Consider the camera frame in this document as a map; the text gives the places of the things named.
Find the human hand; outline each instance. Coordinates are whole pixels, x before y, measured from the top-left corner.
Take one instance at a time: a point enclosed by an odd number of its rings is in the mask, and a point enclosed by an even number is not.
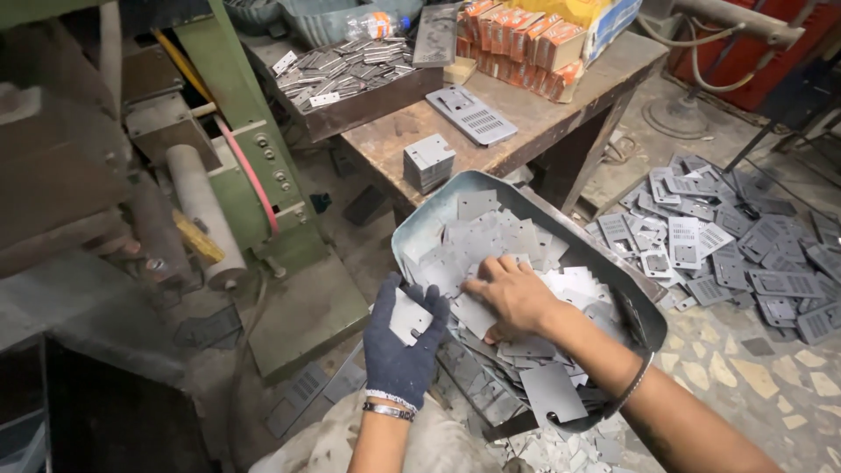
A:
[[[545,337],[548,319],[570,310],[580,313],[572,304],[555,297],[529,263],[518,266],[511,256],[487,257],[479,265],[479,277],[485,280],[467,280],[462,289],[481,295],[494,306],[503,326]],[[488,330],[485,342],[499,342],[507,328],[499,325]]]
[[[368,372],[366,395],[398,402],[417,412],[432,381],[435,352],[450,316],[450,303],[435,285],[429,287],[426,297],[418,284],[411,286],[406,295],[432,314],[432,323],[414,346],[406,347],[389,328],[400,279],[399,274],[391,273],[380,286],[371,321],[362,335]]]

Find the bracelet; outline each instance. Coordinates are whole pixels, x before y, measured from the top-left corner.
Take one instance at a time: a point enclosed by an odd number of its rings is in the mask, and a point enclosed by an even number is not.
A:
[[[637,389],[637,386],[639,386],[639,384],[643,381],[643,376],[648,371],[648,367],[651,366],[651,363],[654,361],[655,354],[656,353],[654,351],[646,353],[646,356],[643,357],[643,365],[639,367],[637,375],[634,376],[633,381],[631,381],[631,384],[625,389],[625,392],[623,392],[618,399],[608,405],[605,409],[603,418],[607,419],[622,409],[622,406],[624,406],[628,398],[631,397],[631,393],[633,393],[633,391]]]
[[[405,421],[414,422],[415,414],[409,411],[403,411],[396,407],[384,406],[382,404],[374,404],[373,402],[365,401],[362,404],[363,411],[376,412],[385,416],[403,419]]]

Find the gloved hand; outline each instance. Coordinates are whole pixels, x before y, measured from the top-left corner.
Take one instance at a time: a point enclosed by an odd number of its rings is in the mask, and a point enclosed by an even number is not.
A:
[[[423,407],[423,395],[435,371],[435,352],[450,316],[450,303],[432,285],[423,295],[423,288],[414,285],[406,294],[432,314],[432,323],[412,347],[406,347],[389,328],[396,301],[394,291],[400,275],[389,274],[379,287],[371,321],[362,335],[365,367],[368,372],[368,396],[398,402],[417,412]]]

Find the dusty floor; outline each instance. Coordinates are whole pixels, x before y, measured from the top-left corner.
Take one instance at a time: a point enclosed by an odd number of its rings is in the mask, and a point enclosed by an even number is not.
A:
[[[710,133],[714,137],[712,140],[677,141],[649,128],[641,116],[642,105],[653,97],[680,93],[674,84],[652,77],[637,91],[621,121],[620,130],[638,143],[640,160],[648,167],[664,165],[672,152],[678,150],[692,151],[723,166],[757,131],[752,125],[705,104],[702,108],[714,123]],[[769,169],[806,201],[821,209],[838,212],[834,207],[841,204],[841,191],[795,159],[768,154],[775,140],[773,136],[766,138],[759,150],[751,155],[753,160]],[[323,151],[296,153],[295,161],[303,180],[301,186],[307,193],[331,195],[333,205],[321,216],[322,224],[366,300],[373,302],[379,282],[395,268],[389,242],[394,231],[391,213],[382,213],[364,227],[351,225],[341,217],[341,211],[367,185],[365,179],[359,175],[338,178],[329,155]],[[751,170],[747,163],[743,167]],[[644,166],[638,168],[641,169],[636,171],[639,176],[647,172]],[[601,193],[602,199],[610,199],[627,186],[627,174],[634,172],[631,167],[612,167],[599,173],[588,189]],[[781,193],[781,190],[777,188],[775,192]],[[798,210],[806,208],[799,202],[794,203]],[[201,294],[190,297],[207,311],[206,315],[225,305],[223,300]],[[695,307],[685,313],[672,310],[665,315],[670,336],[657,357],[658,366],[737,425],[784,470],[841,471],[841,454],[837,451],[841,450],[841,390],[838,388],[841,385],[841,337],[817,348],[800,342],[776,343],[770,341],[753,309],[736,311],[728,302],[709,308]],[[170,321],[174,324],[184,316],[187,314],[173,314]],[[769,341],[767,354],[754,356],[743,345],[755,338]],[[358,335],[353,337],[320,360],[320,366],[328,375],[335,372],[358,339]],[[190,389],[196,393],[209,449],[214,456],[222,456],[227,445],[224,415],[220,414],[225,412],[230,396],[229,378],[233,365],[233,352],[213,349],[194,353],[190,362]],[[467,419],[470,415],[467,402],[460,398],[446,376],[440,380],[441,391],[452,403],[453,416],[458,420]],[[263,418],[280,397],[282,389],[283,384],[265,389],[251,358],[246,358],[232,435],[238,464],[248,466],[283,443],[283,439],[276,440],[263,424]],[[326,404],[313,405],[287,436],[318,420],[328,407]],[[543,435],[542,439],[534,435],[512,438],[510,450],[528,456],[530,461],[542,462],[533,465],[536,469],[565,471],[569,470],[569,458],[575,450],[584,448],[599,436],[616,438],[624,445],[621,466],[637,473],[662,471],[621,419],[614,419],[565,444],[561,442],[560,447],[554,447],[555,455],[539,452],[541,442],[547,441],[549,435]],[[527,440],[536,447],[526,448]],[[513,455],[505,448],[492,451],[500,461]]]

